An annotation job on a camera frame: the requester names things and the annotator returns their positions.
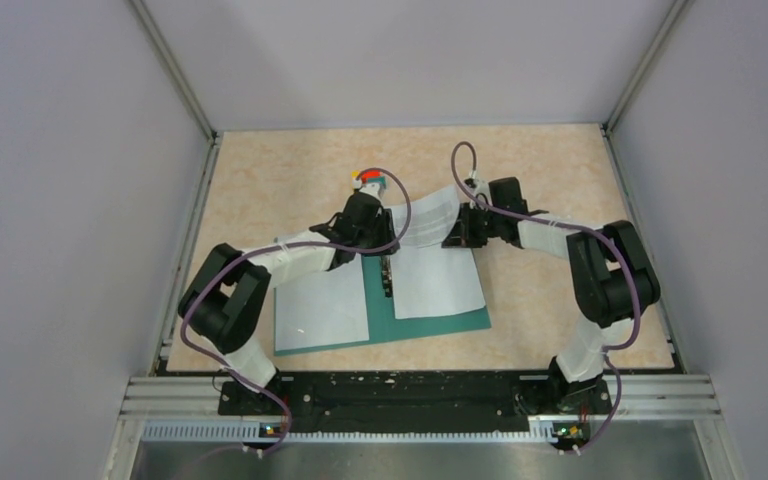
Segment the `right aluminium corner post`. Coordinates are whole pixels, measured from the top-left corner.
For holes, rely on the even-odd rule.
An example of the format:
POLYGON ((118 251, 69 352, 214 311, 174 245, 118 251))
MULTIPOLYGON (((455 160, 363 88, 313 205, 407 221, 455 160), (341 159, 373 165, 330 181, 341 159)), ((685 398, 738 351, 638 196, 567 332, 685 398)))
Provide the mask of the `right aluminium corner post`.
POLYGON ((602 124, 604 137, 611 137, 616 132, 643 88, 650 72, 659 61, 678 25, 693 4, 693 0, 675 0, 671 2, 666 16, 654 34, 649 46, 643 52, 608 119, 602 124))

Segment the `silver folder clip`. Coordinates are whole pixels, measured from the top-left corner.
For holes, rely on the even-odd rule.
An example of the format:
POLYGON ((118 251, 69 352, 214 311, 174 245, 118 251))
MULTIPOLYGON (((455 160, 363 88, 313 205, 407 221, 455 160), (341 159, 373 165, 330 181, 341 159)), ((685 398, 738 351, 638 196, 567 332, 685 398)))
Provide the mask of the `silver folder clip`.
POLYGON ((386 298, 391 298, 393 296, 393 277, 389 256, 380 257, 380 270, 384 295, 386 298))

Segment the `printed white paper sheet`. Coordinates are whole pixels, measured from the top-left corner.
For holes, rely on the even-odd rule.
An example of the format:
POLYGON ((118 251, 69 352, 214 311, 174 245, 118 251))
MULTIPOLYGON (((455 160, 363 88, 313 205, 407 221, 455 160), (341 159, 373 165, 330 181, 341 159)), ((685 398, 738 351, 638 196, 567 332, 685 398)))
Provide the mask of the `printed white paper sheet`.
POLYGON ((472 251, 442 246, 459 206, 456 188, 447 186, 410 206, 390 208, 395 229, 407 230, 390 256, 397 319, 448 317, 486 307, 472 251))

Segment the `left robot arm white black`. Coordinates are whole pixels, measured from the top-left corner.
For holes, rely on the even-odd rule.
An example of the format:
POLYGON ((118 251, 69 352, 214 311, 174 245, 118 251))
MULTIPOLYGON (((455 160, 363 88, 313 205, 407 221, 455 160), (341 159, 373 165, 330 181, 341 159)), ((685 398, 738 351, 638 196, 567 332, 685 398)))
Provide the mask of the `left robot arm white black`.
POLYGON ((207 255, 177 307, 179 335, 190 348, 195 333, 209 346, 204 354, 243 379, 243 401, 257 413, 279 404, 277 368, 254 333, 267 293, 311 274, 353 263, 359 254, 383 256, 399 245, 379 184, 356 189, 328 221, 255 251, 227 243, 207 255))

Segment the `aluminium corner post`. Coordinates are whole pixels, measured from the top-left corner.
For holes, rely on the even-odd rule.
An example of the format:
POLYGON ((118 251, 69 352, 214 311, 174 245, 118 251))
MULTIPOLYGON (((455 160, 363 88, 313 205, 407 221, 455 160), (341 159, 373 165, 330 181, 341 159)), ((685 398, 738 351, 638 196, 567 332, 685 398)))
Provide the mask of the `aluminium corner post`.
POLYGON ((188 81, 183 68, 180 66, 173 50, 163 35, 146 1, 126 0, 126 5, 134 15, 141 31, 149 42, 161 69, 171 82, 178 99, 201 134, 209 143, 214 143, 218 136, 217 130, 201 106, 197 95, 188 81))
POLYGON ((643 52, 608 119, 602 124, 604 137, 611 137, 616 132, 643 88, 650 72, 659 61, 678 25, 693 4, 693 0, 675 0, 671 2, 666 16, 654 34, 649 46, 643 52))

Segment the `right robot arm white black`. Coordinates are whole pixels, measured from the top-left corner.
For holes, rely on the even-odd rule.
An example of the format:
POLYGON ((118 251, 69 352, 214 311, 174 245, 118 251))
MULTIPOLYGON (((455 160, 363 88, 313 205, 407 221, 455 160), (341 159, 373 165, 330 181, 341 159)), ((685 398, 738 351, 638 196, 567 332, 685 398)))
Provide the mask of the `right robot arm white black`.
POLYGON ((468 199, 443 247, 476 249, 498 238, 568 262, 580 316, 550 362, 546 397, 554 409, 574 411, 600 380, 606 354, 634 342, 642 314, 660 299, 635 226, 620 220, 590 227, 530 210, 514 177, 485 182, 470 176, 458 186, 468 199))

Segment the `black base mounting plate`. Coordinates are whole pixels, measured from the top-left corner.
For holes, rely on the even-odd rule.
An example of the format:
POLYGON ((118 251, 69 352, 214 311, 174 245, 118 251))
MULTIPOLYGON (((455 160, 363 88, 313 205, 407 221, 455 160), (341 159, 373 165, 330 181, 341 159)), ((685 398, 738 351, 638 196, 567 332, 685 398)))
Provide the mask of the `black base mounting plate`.
POLYGON ((292 414, 290 432, 524 432, 538 415, 591 419, 611 409, 602 379, 562 385, 546 370, 284 371, 272 398, 228 381, 221 416, 292 414))

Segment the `aluminium frame rail front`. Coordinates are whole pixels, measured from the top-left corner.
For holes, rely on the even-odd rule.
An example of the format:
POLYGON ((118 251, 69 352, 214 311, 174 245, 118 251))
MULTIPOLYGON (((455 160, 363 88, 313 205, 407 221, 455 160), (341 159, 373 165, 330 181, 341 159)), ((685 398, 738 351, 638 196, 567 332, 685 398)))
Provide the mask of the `aluminium frame rail front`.
POLYGON ((287 406, 280 415, 221 416, 221 388, 234 381, 207 376, 135 377, 129 382, 120 415, 142 421, 148 439, 242 442, 546 442, 584 441, 603 421, 673 421, 716 418, 721 408, 705 375, 606 375, 611 409, 591 419, 538 415, 524 432, 491 433, 292 433, 287 406))

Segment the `left aluminium corner post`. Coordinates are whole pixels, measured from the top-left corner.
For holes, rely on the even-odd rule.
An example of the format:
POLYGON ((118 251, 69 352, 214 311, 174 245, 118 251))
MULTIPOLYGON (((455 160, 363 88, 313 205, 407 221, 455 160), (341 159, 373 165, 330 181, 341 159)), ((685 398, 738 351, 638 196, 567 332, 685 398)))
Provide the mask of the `left aluminium corner post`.
POLYGON ((171 82, 178 99, 201 134, 209 143, 214 143, 218 136, 217 130, 201 106, 197 95, 188 81, 183 68, 180 66, 173 50, 163 35, 146 1, 126 0, 126 5, 134 15, 141 31, 149 42, 161 69, 171 82))

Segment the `green file folder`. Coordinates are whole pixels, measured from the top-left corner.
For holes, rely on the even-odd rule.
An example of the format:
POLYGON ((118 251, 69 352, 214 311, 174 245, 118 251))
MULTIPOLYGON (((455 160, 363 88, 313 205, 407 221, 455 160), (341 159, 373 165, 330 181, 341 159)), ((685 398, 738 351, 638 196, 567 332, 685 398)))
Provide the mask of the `green file folder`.
POLYGON ((455 334, 491 327, 490 315, 486 308, 448 317, 397 319, 394 315, 393 299, 386 298, 382 289, 379 260, 376 257, 361 258, 369 340, 333 349, 298 352, 290 355, 455 334))

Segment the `red block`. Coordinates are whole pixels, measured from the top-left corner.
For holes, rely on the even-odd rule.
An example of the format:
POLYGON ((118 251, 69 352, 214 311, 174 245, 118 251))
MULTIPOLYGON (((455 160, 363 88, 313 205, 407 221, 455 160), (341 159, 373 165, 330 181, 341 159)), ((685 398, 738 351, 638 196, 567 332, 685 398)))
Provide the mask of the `red block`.
POLYGON ((368 170, 361 175, 361 180, 366 183, 380 177, 381 173, 378 170, 368 170))

